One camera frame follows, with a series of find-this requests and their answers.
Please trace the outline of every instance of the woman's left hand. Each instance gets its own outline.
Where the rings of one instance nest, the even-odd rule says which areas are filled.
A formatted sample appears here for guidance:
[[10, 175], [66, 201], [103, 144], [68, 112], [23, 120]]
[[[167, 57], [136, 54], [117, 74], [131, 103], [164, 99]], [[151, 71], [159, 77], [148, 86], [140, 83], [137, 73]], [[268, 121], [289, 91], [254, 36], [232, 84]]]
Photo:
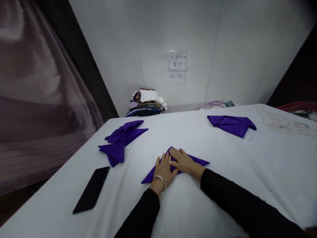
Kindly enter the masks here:
[[[165, 180], [166, 188], [171, 185], [179, 171], [178, 169], [175, 169], [171, 173], [171, 165], [169, 164], [169, 161], [171, 161], [171, 159], [172, 157], [169, 153], [163, 154], [161, 162], [159, 161], [158, 157], [153, 174], [153, 177], [155, 177], [156, 175], [161, 175], [163, 177], [163, 179]], [[149, 188], [152, 189], [158, 196], [160, 196], [164, 190], [164, 183], [160, 178], [156, 177], [153, 179]]]

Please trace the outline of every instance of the wrist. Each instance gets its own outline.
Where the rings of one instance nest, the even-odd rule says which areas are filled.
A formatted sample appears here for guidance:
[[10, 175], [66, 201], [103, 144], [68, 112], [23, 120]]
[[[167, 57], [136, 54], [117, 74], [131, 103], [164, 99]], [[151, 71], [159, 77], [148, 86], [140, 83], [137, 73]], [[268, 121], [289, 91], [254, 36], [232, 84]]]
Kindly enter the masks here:
[[200, 181], [202, 174], [204, 173], [204, 171], [206, 170], [205, 167], [203, 167], [202, 165], [195, 163], [192, 166], [192, 172], [191, 175], [194, 176], [198, 181]]
[[154, 178], [151, 185], [149, 186], [149, 189], [152, 189], [158, 195], [158, 197], [161, 195], [164, 188], [164, 183], [160, 178]]

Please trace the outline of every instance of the hand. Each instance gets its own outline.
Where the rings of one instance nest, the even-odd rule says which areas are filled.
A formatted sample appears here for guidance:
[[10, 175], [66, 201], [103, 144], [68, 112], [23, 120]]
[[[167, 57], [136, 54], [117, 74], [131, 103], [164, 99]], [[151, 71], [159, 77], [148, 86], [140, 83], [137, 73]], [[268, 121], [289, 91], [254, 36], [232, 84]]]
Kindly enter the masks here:
[[[169, 164], [171, 159], [172, 157], [169, 153], [163, 154], [161, 162], [159, 161], [158, 157], [153, 174], [153, 177], [155, 177], [156, 175], [161, 175], [163, 177], [163, 179], [165, 180], [166, 188], [171, 185], [179, 171], [178, 169], [175, 169], [171, 173], [171, 165]], [[160, 196], [164, 190], [164, 183], [160, 178], [156, 177], [155, 179], [153, 179], [149, 188], [152, 189], [158, 196]]]
[[180, 171], [184, 173], [188, 173], [190, 175], [193, 175], [196, 179], [200, 181], [202, 173], [205, 171], [205, 167], [202, 165], [196, 163], [192, 160], [191, 157], [186, 154], [186, 152], [183, 149], [175, 149], [171, 148], [169, 150], [169, 153], [174, 157], [174, 159], [177, 161], [170, 161], [169, 164], [176, 167]]

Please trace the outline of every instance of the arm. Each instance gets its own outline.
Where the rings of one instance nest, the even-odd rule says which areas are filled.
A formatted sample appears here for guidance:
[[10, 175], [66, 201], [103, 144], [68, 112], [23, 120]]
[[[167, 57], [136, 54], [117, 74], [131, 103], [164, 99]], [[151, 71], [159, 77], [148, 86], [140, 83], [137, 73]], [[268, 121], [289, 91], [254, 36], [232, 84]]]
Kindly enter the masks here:
[[163, 154], [161, 161], [158, 157], [153, 177], [161, 175], [164, 182], [158, 177], [153, 179], [150, 187], [143, 193], [115, 237], [151, 237], [153, 225], [159, 213], [159, 196], [165, 188], [164, 183], [168, 187], [178, 173], [177, 169], [171, 173], [169, 161], [171, 156], [168, 153]]
[[147, 189], [115, 237], [151, 237], [152, 228], [159, 213], [159, 197]]
[[170, 164], [200, 181], [201, 189], [229, 213], [250, 237], [308, 237], [274, 207], [234, 182], [195, 163], [184, 150], [180, 151], [175, 148], [169, 151], [177, 161], [171, 161]]

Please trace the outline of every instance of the white wall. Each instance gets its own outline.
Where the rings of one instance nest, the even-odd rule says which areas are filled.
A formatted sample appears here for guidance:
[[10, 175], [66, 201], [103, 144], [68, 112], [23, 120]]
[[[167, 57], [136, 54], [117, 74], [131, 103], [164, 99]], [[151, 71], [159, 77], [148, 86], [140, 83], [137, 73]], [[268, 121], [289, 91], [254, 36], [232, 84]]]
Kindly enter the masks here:
[[[154, 88], [168, 111], [205, 102], [266, 103], [316, 18], [294, 0], [70, 0], [120, 116]], [[167, 53], [187, 49], [187, 84], [170, 85]]]

